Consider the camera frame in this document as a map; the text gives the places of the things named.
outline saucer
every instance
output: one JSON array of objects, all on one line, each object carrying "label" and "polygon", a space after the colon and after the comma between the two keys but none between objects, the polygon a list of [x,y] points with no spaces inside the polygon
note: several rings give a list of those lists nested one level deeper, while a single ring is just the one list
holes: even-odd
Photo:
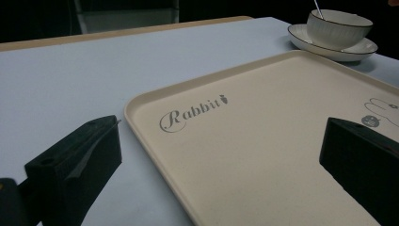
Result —
[{"label": "saucer", "polygon": [[308,37],[305,24],[290,25],[288,27],[288,33],[291,42],[299,49],[312,52],[334,61],[359,61],[371,56],[378,49],[378,46],[374,42],[366,38],[361,40],[358,44],[341,51],[315,45],[311,43],[311,39]]}]

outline white table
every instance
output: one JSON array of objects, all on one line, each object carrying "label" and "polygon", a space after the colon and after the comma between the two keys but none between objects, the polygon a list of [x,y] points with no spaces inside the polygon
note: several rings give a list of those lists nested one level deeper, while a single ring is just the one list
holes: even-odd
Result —
[{"label": "white table", "polygon": [[[139,93],[296,49],[274,18],[0,52],[0,177],[74,129],[121,120],[122,164],[83,225],[192,225],[123,117]],[[399,61],[378,54],[344,65],[399,87]]]}]

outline wooden table edge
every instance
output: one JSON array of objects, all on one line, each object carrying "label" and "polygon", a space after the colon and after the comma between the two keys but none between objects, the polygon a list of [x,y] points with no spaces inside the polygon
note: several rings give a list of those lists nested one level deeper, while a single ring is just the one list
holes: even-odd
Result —
[{"label": "wooden table edge", "polygon": [[65,36],[65,37],[57,37],[57,38],[50,38],[50,39],[5,42],[5,43],[0,43],[0,52],[42,47],[42,46],[49,46],[49,45],[58,45],[58,44],[65,44],[65,43],[73,43],[73,42],[86,41],[86,40],[107,39],[107,38],[113,38],[113,37],[119,37],[119,36],[136,35],[136,34],[155,32],[155,31],[179,29],[179,28],[200,26],[200,25],[207,25],[207,24],[221,24],[221,23],[228,23],[228,22],[244,21],[244,20],[250,20],[250,19],[253,19],[253,18],[248,17],[248,16],[235,16],[235,17],[226,17],[226,18],[218,18],[218,19],[211,19],[211,20],[195,21],[195,22],[186,22],[186,23],[178,23],[178,24],[164,24],[164,25],[155,25],[155,26],[107,31],[107,32],[101,32],[101,33]]}]

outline tray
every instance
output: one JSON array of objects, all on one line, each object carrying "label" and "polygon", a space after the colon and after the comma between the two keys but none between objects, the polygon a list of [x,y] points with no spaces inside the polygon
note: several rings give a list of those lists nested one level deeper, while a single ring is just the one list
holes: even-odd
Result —
[{"label": "tray", "polygon": [[298,50],[138,95],[124,114],[197,225],[364,226],[378,224],[319,164],[327,118],[397,141],[398,100]]}]

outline rabbit logo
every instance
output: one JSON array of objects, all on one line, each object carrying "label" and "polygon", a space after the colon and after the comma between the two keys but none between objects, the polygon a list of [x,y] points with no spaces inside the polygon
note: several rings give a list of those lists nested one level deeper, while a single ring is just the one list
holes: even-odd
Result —
[{"label": "rabbit logo", "polygon": [[208,100],[205,103],[199,103],[193,105],[189,109],[184,111],[172,110],[165,114],[159,121],[159,127],[166,133],[176,133],[185,128],[187,121],[207,113],[213,109],[218,109],[228,103],[228,99],[225,95],[219,95],[219,98],[214,101]]},{"label": "rabbit logo", "polygon": [[[399,127],[399,107],[385,101],[372,98],[364,106],[378,117],[386,119],[393,125]],[[365,116],[361,119],[361,122],[369,127],[377,127],[380,120],[375,116]]]}]

